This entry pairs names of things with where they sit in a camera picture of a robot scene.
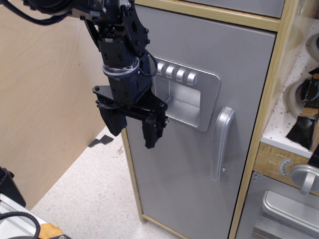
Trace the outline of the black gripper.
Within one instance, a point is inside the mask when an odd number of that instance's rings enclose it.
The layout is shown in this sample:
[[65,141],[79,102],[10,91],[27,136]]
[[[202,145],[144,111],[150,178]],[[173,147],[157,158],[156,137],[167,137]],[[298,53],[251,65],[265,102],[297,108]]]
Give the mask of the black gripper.
[[152,92],[152,78],[134,73],[124,78],[109,78],[108,86],[95,86],[101,117],[110,133],[118,136],[127,126],[126,116],[141,120],[145,146],[154,148],[169,123],[167,104]]

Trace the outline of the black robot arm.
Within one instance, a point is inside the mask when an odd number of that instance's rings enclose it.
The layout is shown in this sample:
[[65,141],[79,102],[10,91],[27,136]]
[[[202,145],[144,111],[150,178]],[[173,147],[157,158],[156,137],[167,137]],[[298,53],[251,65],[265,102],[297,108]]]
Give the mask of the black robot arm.
[[25,6],[47,14],[35,19],[7,0],[1,5],[34,24],[48,26],[66,17],[84,21],[101,53],[108,86],[95,86],[97,107],[113,135],[127,126],[127,118],[142,122],[146,148],[153,148],[162,137],[168,118],[167,104],[152,93],[158,66],[146,46],[150,40],[132,0],[25,0]]

